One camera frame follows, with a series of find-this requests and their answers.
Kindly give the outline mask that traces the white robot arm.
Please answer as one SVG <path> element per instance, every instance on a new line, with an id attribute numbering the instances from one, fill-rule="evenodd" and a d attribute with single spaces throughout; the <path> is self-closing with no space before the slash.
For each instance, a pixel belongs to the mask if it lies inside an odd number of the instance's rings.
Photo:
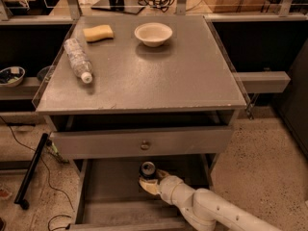
<path id="1" fill-rule="evenodd" d="M 210 190 L 195 190 L 164 170 L 140 169 L 139 183 L 148 193 L 158 195 L 167 204 L 176 206 L 197 231 L 214 231 L 217 222 L 231 231 L 282 231 Z"/>

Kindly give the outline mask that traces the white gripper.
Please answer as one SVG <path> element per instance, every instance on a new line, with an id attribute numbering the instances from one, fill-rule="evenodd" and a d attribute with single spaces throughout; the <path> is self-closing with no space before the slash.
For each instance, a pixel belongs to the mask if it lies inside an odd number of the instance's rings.
<path id="1" fill-rule="evenodd" d="M 160 194 L 160 197 L 167 204 L 180 206 L 181 198 L 174 192 L 177 187 L 184 183 L 184 181 L 177 176 L 169 176 L 167 171 L 161 169 L 156 170 L 156 177 L 158 179 L 163 179 L 160 184 L 158 184 L 157 179 L 146 180 L 143 178 L 139 180 L 139 183 L 146 192 L 153 195 Z"/>

